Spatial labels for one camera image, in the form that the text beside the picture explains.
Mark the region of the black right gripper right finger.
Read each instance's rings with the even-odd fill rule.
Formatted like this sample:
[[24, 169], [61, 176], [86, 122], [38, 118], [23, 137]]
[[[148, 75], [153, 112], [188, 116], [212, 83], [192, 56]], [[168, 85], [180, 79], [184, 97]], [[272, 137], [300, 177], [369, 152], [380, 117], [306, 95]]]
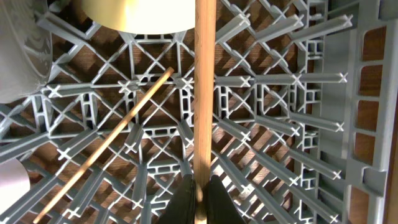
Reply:
[[205, 206], [208, 224], [246, 224], [218, 175], [205, 187]]

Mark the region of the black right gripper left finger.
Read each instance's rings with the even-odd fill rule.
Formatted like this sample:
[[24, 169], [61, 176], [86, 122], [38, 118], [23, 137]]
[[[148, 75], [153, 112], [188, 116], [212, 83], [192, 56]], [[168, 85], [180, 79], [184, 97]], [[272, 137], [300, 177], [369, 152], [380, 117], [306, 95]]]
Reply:
[[195, 205], [196, 183], [193, 176], [187, 174], [156, 224], [194, 224]]

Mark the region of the wooden chopstick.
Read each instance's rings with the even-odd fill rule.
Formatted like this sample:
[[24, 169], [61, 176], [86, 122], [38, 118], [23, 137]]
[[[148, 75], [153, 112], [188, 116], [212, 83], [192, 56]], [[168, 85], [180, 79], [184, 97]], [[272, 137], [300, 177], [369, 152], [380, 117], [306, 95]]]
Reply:
[[216, 0], [195, 1], [194, 157], [195, 223], [206, 223], [204, 188], [210, 179], [215, 69]]
[[82, 175], [88, 170], [90, 166], [99, 158], [104, 150], [115, 140], [118, 134], [128, 125], [130, 120], [138, 114], [139, 110], [152, 98], [156, 91], [167, 81], [173, 74], [174, 69], [169, 67], [163, 75], [149, 88], [142, 99], [128, 112], [127, 115], [118, 123], [118, 125], [111, 131], [106, 139], [101, 143], [100, 147], [91, 154], [89, 158], [83, 163], [78, 171], [70, 178], [70, 180], [58, 191], [58, 193], [46, 204], [41, 212], [33, 220], [33, 224], [38, 224], [41, 219], [58, 203], [58, 201], [77, 183]]

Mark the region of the yellow plastic bowl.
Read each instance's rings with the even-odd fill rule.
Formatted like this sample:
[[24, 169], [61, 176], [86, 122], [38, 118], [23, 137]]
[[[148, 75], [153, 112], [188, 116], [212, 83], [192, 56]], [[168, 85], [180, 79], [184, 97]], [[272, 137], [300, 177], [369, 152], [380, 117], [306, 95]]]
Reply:
[[82, 0], [92, 20], [133, 34], [171, 34], [194, 28], [195, 0]]

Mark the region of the grey round plate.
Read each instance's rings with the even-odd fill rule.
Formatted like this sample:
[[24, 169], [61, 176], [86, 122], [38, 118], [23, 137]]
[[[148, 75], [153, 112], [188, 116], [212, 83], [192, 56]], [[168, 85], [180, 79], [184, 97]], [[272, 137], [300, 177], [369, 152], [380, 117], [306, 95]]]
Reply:
[[52, 68], [52, 36], [36, 21], [46, 1], [1, 1], [1, 103], [39, 91]]

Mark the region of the pink plastic cup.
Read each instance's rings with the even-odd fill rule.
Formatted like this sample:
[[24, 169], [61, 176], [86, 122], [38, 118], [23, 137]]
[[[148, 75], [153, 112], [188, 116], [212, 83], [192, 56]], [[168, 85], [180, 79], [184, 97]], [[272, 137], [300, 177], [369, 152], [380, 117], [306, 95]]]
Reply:
[[30, 190], [27, 170], [17, 159], [1, 164], [1, 213]]

